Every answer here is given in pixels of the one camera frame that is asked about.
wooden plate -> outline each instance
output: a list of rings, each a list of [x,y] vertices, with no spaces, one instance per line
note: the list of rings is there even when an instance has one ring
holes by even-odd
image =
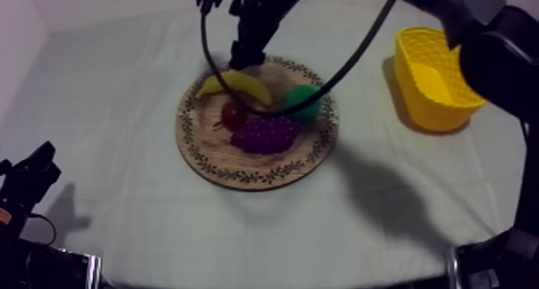
[[[274,100],[297,84],[322,86],[322,80],[307,67],[288,59],[270,56],[260,67],[243,71],[261,80]],[[329,154],[337,139],[338,109],[331,94],[321,99],[317,120],[282,154],[243,153],[230,145],[231,132],[214,127],[221,118],[226,93],[195,98],[204,81],[203,74],[186,91],[176,113],[176,143],[181,155],[204,179],[229,189],[259,191],[276,189],[312,172]]]

black cable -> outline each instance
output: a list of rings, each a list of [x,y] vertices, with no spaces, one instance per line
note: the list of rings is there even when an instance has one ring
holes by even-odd
[[[243,99],[236,93],[236,91],[234,91],[232,88],[229,87],[229,85],[225,82],[225,80],[221,76],[221,73],[219,72],[219,68],[217,67],[217,65],[212,59],[211,54],[209,53],[208,37],[206,34],[206,16],[208,15],[211,9],[211,5],[212,5],[211,2],[205,2],[202,5],[202,9],[201,9],[202,11],[202,17],[201,17],[202,50],[204,52],[204,56],[206,60],[208,61],[208,65],[210,69],[212,70],[213,74],[217,77],[217,81],[221,84],[223,89],[225,89],[232,96],[233,100],[236,101],[238,104],[240,104],[247,112],[252,113],[254,115],[268,116],[268,117],[286,116],[286,115],[294,114],[295,112],[299,112],[302,109],[309,107],[311,104],[314,104],[316,101],[321,99],[325,94],[329,93],[331,89],[344,76],[346,76],[346,74],[352,69],[352,67],[354,67],[354,65],[359,61],[363,53],[365,53],[365,50],[369,47],[372,40],[375,38],[380,27],[383,25],[383,22],[386,20],[387,15],[391,11],[391,8],[393,8],[393,5],[395,5],[395,2],[397,2],[397,0],[387,0],[386,4],[383,6],[382,10],[378,14],[378,17],[376,17],[375,22],[372,24],[371,29],[367,32],[367,35],[365,35],[365,38],[363,38],[363,41],[359,44],[358,49],[347,60],[344,66],[342,66],[341,69],[338,70],[337,73],[335,73],[335,75],[333,75],[333,77],[320,88],[320,90],[316,91],[313,95],[309,96],[309,98],[302,101],[301,103],[295,104],[294,106],[286,108],[281,111],[265,112],[265,111],[258,111],[256,108],[251,107],[245,101],[243,101]]]
[[[58,232],[56,231],[56,226],[55,224],[49,220],[49,218],[43,216],[42,214],[29,214],[28,215],[28,218],[40,218],[42,219],[43,221],[47,222],[50,226],[51,226],[51,229],[52,229],[52,239],[47,243],[39,243],[39,245],[44,245],[46,247],[49,247],[50,245],[52,245],[52,243],[54,243],[56,241],[56,237],[58,235]]]
[[[528,145],[528,129],[526,128],[526,124],[524,121],[519,120],[521,123],[521,130],[522,130],[522,136],[524,137],[524,142],[526,145]]]
[[[50,226],[51,226],[51,229],[52,229],[52,239],[47,243],[47,244],[43,244],[43,243],[35,243],[35,244],[38,244],[40,247],[44,247],[44,248],[47,248],[49,246],[51,246],[55,241],[56,241],[56,237],[58,235],[58,232],[56,231],[56,226],[55,224],[49,220],[49,218],[43,216],[42,214],[29,214],[28,215],[28,218],[40,218],[42,219],[43,221],[47,222]],[[32,289],[32,278],[30,276],[30,261],[31,261],[31,257],[32,257],[32,253],[34,252],[34,250],[30,250],[30,252],[28,252],[28,255],[26,257],[26,282],[28,284],[28,289]]]
[[[30,261],[33,250],[31,250],[26,257],[26,283],[28,284],[28,289],[32,289],[32,278],[30,276]]]

plastic banana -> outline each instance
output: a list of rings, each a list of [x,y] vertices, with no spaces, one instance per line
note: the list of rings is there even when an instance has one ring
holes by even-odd
[[[265,106],[271,105],[272,97],[270,91],[268,91],[260,80],[238,71],[222,72],[221,76],[232,89],[251,95]],[[217,81],[217,77],[212,76],[207,78],[195,97],[201,98],[205,94],[213,94],[221,91],[223,91],[223,88]]]

yellow basket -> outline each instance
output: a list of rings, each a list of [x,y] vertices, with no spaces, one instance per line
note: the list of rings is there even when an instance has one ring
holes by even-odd
[[[397,34],[395,75],[410,118],[421,128],[451,131],[485,104],[460,74],[459,51],[450,51],[444,33],[433,28]]]

white tablecloth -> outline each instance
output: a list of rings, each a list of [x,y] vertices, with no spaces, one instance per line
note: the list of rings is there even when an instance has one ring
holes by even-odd
[[[329,79],[385,0],[302,0],[267,52]],[[226,61],[237,19],[209,16]],[[57,246],[97,254],[113,283],[162,288],[363,287],[440,273],[448,245],[510,225],[524,145],[518,123],[486,105],[461,132],[404,126],[388,86],[395,33],[439,26],[399,3],[334,95],[335,152],[303,180],[268,193],[220,189],[184,163],[176,107],[205,69],[194,4],[54,34],[0,130],[0,155],[45,140],[63,171],[36,207]],[[48,238],[32,222],[28,238]]]

